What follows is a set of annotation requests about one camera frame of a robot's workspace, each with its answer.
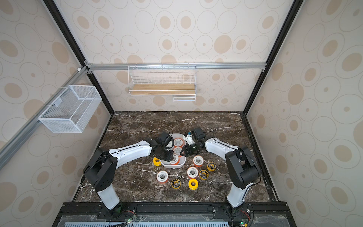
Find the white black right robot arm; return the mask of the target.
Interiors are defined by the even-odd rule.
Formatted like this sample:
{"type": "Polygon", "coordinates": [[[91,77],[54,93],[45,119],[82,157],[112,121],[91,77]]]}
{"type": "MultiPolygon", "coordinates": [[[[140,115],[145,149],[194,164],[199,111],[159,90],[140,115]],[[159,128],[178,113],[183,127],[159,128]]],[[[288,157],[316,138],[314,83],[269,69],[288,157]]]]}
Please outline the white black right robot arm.
{"type": "Polygon", "coordinates": [[[181,155],[195,156],[203,151],[213,153],[226,161],[228,173],[232,181],[230,193],[226,200],[231,208],[239,208],[245,202],[250,187],[260,179],[260,169],[248,147],[238,147],[207,135],[200,127],[183,136],[186,145],[181,155]]]}

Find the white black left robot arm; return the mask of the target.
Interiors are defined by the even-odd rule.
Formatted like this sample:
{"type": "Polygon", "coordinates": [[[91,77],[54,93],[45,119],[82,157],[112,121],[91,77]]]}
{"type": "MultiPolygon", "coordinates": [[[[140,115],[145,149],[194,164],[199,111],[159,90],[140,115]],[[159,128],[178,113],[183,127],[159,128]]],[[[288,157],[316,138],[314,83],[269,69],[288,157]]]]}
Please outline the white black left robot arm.
{"type": "Polygon", "coordinates": [[[86,164],[83,176],[97,192],[105,207],[113,210],[121,204],[113,187],[116,169],[142,157],[170,162],[174,159],[173,147],[174,138],[167,132],[122,148],[107,150],[99,147],[86,164]]]}

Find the white plastic storage box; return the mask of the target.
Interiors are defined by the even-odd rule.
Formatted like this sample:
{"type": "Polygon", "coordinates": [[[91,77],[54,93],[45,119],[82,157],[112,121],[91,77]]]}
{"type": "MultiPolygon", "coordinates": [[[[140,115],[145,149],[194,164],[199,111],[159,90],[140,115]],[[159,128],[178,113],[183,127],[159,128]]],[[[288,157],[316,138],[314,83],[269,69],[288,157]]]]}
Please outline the white plastic storage box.
{"type": "Polygon", "coordinates": [[[173,133],[172,137],[174,141],[173,142],[174,146],[172,147],[173,160],[170,162],[162,160],[161,164],[165,168],[172,168],[172,169],[181,168],[184,166],[186,162],[186,157],[181,155],[182,148],[186,144],[186,141],[183,138],[184,135],[180,133],[173,133]]]}

